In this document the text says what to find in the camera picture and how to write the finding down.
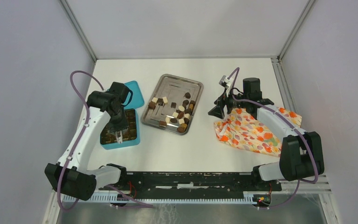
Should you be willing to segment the metal serving tongs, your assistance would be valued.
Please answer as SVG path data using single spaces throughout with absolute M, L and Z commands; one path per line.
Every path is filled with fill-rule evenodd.
M 115 137 L 116 137 L 117 144 L 122 144 L 123 143 L 123 133 L 122 133 L 122 131 L 115 132 Z

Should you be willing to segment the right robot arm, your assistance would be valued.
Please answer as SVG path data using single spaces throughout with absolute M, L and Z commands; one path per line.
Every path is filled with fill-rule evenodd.
M 209 115 L 217 139 L 231 147 L 271 155 L 279 161 L 258 165 L 250 178 L 255 190 L 269 181 L 286 180 L 316 183 L 324 172 L 320 135 L 301 128 L 301 116 L 263 98 L 258 78 L 243 80 L 243 91 L 234 88 L 235 79 L 223 77 L 223 93 Z

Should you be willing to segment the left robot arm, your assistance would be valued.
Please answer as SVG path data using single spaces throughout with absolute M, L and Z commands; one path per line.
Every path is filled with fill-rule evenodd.
M 58 195 L 87 201 L 95 190 L 106 185 L 111 184 L 116 190 L 123 190 L 127 186 L 125 167 L 106 164 L 89 170 L 88 163 L 104 128 L 116 135 L 123 134 L 129 128 L 124 103 L 131 98 L 132 91 L 118 82 L 113 82 L 107 91 L 94 91 L 88 96 L 86 114 L 70 145 L 57 163 L 47 164 L 44 170 Z

